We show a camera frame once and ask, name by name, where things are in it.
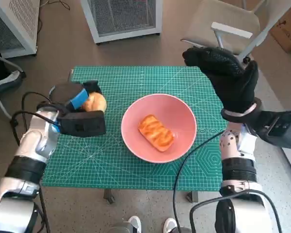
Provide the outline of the black left hand blue tape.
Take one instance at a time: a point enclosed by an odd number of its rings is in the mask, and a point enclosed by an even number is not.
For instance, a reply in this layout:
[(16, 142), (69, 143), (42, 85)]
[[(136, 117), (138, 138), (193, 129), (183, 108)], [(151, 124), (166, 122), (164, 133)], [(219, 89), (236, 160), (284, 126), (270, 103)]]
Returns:
[(69, 111), (106, 111), (107, 102), (97, 80), (84, 83), (66, 82), (54, 86), (49, 93), (52, 102), (65, 106)]

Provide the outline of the black gloved right hand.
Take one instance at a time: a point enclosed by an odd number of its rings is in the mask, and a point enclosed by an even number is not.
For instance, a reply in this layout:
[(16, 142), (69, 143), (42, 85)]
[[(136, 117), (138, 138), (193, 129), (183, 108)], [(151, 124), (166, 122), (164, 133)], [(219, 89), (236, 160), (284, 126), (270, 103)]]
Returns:
[(228, 50), (192, 47), (183, 52), (189, 67), (198, 67), (210, 80), (225, 110), (243, 114), (254, 103), (255, 87), (259, 78), (256, 61), (244, 68)]

